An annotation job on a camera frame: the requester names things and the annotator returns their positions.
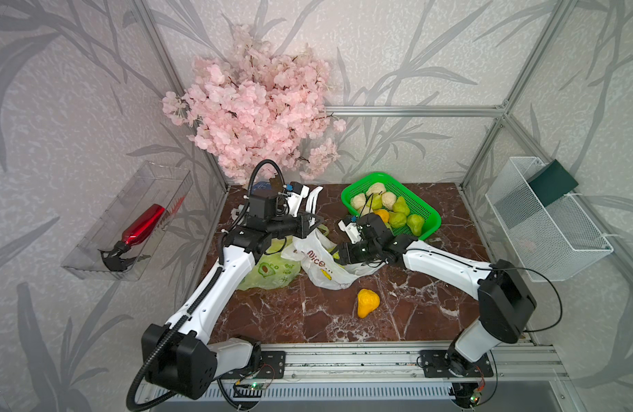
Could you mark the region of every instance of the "leaf pattern wallpaper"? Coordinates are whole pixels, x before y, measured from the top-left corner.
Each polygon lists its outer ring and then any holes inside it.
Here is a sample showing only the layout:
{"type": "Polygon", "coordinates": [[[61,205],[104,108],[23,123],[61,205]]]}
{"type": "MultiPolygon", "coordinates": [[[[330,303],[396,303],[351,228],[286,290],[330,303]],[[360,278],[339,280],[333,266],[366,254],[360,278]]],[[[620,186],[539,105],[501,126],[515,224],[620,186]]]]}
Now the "leaf pattern wallpaper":
{"type": "MultiPolygon", "coordinates": [[[[579,0],[513,115],[633,251],[633,1],[579,0]]],[[[466,188],[499,258],[515,255],[484,194],[508,156],[528,153],[502,132],[466,188]]],[[[558,316],[558,304],[547,284],[531,285],[538,327],[558,316]]],[[[588,411],[633,411],[629,284],[603,259],[557,287],[564,318],[539,341],[557,346],[588,411]]]]}
{"type": "MultiPolygon", "coordinates": [[[[277,54],[297,54],[308,43],[329,61],[331,105],[497,105],[556,2],[147,3],[185,87],[193,79],[193,57],[226,60],[233,25],[248,24],[255,38],[277,47],[277,54]]],[[[338,142],[341,158],[317,182],[352,183],[372,171],[406,183],[459,182],[458,163],[471,162],[491,121],[349,118],[344,135],[326,133],[338,142]]],[[[301,147],[309,148],[308,142],[301,147]]],[[[291,177],[299,179],[297,173],[291,177]]]]}
{"type": "Polygon", "coordinates": [[[142,332],[201,272],[224,182],[164,118],[135,21],[129,2],[0,0],[0,412],[123,409],[142,332]],[[145,160],[194,178],[152,263],[76,279],[60,261],[145,160]]]}

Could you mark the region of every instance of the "marble table surface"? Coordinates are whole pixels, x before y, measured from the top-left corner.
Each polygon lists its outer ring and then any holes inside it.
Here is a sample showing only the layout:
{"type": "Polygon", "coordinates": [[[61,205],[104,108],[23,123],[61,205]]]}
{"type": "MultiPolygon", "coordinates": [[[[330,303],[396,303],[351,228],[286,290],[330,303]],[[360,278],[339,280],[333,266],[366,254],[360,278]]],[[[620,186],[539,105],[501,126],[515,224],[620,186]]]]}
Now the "marble table surface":
{"type": "MultiPolygon", "coordinates": [[[[339,198],[346,185],[324,185],[317,214],[326,219],[329,239],[344,241],[337,228],[347,209],[339,198]]],[[[469,259],[488,256],[452,183],[406,184],[438,211],[442,226],[427,242],[469,259]]],[[[242,203],[245,190],[231,188],[218,231],[231,223],[231,210],[242,203]]],[[[202,276],[216,260],[210,246],[202,276]]],[[[301,271],[287,287],[236,291],[215,324],[211,342],[245,335],[263,343],[452,340],[478,316],[474,299],[426,274],[385,266],[358,279],[348,289],[314,286],[301,271]],[[371,289],[380,306],[364,319],[357,316],[357,293],[371,289]]]]}

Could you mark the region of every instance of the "red bottle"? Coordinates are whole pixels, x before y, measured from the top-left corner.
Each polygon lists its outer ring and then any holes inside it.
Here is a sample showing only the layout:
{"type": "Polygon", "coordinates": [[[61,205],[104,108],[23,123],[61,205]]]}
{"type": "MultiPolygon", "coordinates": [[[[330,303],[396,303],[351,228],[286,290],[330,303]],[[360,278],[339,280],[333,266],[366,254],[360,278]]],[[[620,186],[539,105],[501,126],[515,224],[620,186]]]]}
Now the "red bottle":
{"type": "Polygon", "coordinates": [[[145,242],[164,213],[163,206],[152,204],[136,221],[124,229],[122,239],[114,244],[113,250],[100,251],[101,259],[106,267],[113,272],[126,270],[136,258],[122,259],[120,256],[130,251],[133,246],[145,242]]]}

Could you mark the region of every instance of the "green plastic basket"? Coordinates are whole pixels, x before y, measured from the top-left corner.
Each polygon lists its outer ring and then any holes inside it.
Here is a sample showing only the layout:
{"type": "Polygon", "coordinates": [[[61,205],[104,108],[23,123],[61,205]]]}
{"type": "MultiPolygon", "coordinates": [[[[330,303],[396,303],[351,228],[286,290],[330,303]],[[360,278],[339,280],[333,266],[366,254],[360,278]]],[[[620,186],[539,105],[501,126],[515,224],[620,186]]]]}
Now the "green plastic basket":
{"type": "MultiPolygon", "coordinates": [[[[380,172],[371,173],[370,175],[361,178],[353,185],[346,187],[341,193],[341,201],[349,209],[352,215],[359,216],[360,214],[351,206],[351,199],[357,194],[365,193],[366,190],[374,183],[382,183],[385,185],[385,189],[388,192],[396,194],[397,197],[403,196],[405,202],[408,204],[411,214],[416,214],[424,218],[422,235],[419,237],[419,240],[423,241],[440,228],[442,219],[434,208],[420,199],[415,193],[411,192],[406,186],[399,183],[394,177],[380,172]]],[[[392,229],[392,233],[395,236],[400,233],[412,235],[408,226],[403,226],[399,229],[392,229]]]]}

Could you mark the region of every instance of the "pink artificial flower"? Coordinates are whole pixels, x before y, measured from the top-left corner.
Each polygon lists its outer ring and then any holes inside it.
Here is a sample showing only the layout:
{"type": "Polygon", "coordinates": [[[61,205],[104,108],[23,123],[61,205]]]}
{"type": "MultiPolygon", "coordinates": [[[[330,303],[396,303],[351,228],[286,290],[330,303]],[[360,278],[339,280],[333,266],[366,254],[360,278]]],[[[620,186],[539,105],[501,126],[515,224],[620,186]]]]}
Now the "pink artificial flower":
{"type": "Polygon", "coordinates": [[[335,120],[332,122],[332,127],[335,128],[337,133],[344,133],[346,130],[346,121],[344,119],[335,120]]]}
{"type": "MultiPolygon", "coordinates": [[[[298,161],[302,139],[321,138],[330,123],[324,116],[329,65],[308,46],[298,56],[273,56],[271,44],[256,41],[247,26],[235,27],[233,37],[233,67],[196,57],[194,84],[182,97],[168,92],[163,112],[176,125],[198,124],[189,140],[217,156],[225,175],[243,184],[264,158],[285,169],[304,165],[298,161]]],[[[345,127],[345,121],[334,122],[338,132],[345,127]]],[[[310,151],[301,175],[313,180],[338,157],[328,139],[310,151]]],[[[272,177],[275,169],[264,167],[260,175],[272,177]]]]}

